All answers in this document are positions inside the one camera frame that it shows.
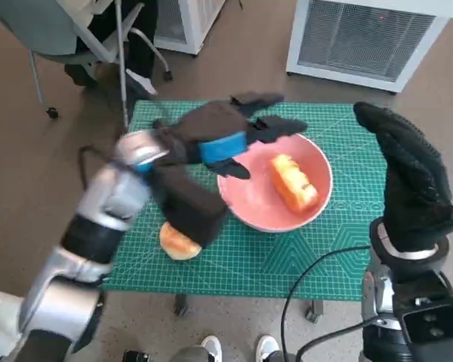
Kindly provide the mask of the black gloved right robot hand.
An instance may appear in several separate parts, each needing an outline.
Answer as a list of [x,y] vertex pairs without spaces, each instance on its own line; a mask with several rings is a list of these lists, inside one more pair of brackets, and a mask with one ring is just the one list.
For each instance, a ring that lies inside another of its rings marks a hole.
[[442,156],[411,121],[388,108],[357,102],[358,123],[376,136],[387,163],[384,227],[402,252],[433,248],[453,232],[452,193]]

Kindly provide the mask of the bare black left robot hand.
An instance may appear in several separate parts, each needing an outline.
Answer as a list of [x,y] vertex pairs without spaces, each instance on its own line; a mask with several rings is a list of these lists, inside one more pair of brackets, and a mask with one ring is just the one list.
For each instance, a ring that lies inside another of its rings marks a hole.
[[307,124],[296,119],[267,115],[251,121],[258,111],[284,101],[278,93],[248,91],[228,100],[214,100],[183,115],[177,123],[155,121],[156,136],[168,154],[161,166],[204,164],[221,176],[249,179],[250,173],[235,160],[256,142],[274,143],[280,137],[303,133]]

